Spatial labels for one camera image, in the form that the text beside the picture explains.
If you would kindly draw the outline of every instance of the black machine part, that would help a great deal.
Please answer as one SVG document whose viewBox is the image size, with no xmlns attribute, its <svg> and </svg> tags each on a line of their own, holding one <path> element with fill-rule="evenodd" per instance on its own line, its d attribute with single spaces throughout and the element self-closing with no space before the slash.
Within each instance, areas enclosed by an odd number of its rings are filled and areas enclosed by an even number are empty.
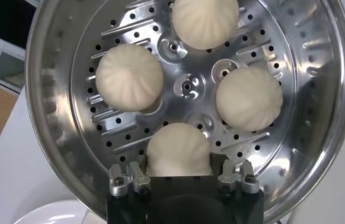
<svg viewBox="0 0 345 224">
<path fill-rule="evenodd" d="M 223 159 L 211 161 L 213 176 L 152 177 L 139 191 L 130 184 L 126 194 L 108 195 L 107 223 L 263 224 L 263 192 L 244 190 L 244 179 L 255 177 L 242 175 L 231 189 L 220 182 Z"/>
</svg>

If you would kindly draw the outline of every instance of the steamer basket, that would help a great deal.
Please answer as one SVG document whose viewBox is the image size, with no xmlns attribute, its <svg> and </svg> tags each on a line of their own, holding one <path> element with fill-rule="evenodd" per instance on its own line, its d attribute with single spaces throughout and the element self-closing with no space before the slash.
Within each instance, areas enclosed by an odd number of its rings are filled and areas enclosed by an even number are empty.
<svg viewBox="0 0 345 224">
<path fill-rule="evenodd" d="M 317 185 L 345 136 L 345 14 L 337 0 L 240 0 L 240 21 L 225 44 L 190 49 L 174 33 L 173 2 L 47 0 L 27 48 L 30 116 L 61 180 L 105 217 L 107 169 L 141 161 L 162 126 L 200 128 L 214 153 L 252 162 L 266 195 L 265 222 L 301 202 Z M 163 94 L 151 108 L 123 113 L 95 87 L 111 47 L 135 43 L 163 66 Z M 229 71 L 267 69 L 283 90 L 281 115 L 253 133 L 218 116 L 215 90 Z"/>
</svg>

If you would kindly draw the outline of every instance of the white bun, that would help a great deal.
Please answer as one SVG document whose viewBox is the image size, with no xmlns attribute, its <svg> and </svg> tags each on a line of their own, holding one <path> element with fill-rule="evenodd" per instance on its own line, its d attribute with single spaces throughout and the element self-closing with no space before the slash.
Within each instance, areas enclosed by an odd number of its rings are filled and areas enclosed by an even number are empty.
<svg viewBox="0 0 345 224">
<path fill-rule="evenodd" d="M 267 71 L 250 67 L 232 71 L 221 81 L 217 93 L 218 112 L 227 124 L 244 131 L 269 126 L 283 103 L 278 81 Z"/>
<path fill-rule="evenodd" d="M 163 88 L 163 70 L 157 58 L 136 44 L 111 48 L 99 62 L 96 87 L 102 99 L 121 111 L 151 106 Z"/>
<path fill-rule="evenodd" d="M 183 123 L 161 128 L 149 141 L 147 174 L 152 177 L 211 175 L 210 145 L 201 131 Z"/>
<path fill-rule="evenodd" d="M 238 18 L 237 0 L 176 0 L 172 10 L 179 38 L 200 50 L 227 41 L 237 28 Z"/>
</svg>

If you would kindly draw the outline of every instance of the dark background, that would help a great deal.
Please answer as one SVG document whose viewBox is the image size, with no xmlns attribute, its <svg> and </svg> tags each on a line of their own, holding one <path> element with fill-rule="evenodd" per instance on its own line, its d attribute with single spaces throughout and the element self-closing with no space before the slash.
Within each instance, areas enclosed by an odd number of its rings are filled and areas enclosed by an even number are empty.
<svg viewBox="0 0 345 224">
<path fill-rule="evenodd" d="M 34 12 L 25 0 L 0 0 L 0 39 L 26 48 Z"/>
</svg>

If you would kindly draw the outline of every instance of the white countertop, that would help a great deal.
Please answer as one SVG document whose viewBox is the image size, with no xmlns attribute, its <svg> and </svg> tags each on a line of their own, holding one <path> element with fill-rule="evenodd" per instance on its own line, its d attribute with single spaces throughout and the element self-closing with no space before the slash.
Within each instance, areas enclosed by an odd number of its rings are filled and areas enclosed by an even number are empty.
<svg viewBox="0 0 345 224">
<path fill-rule="evenodd" d="M 56 177 L 38 145 L 24 91 L 0 137 L 0 224 L 74 195 Z M 345 142 L 315 191 L 296 209 L 293 223 L 345 223 Z"/>
</svg>

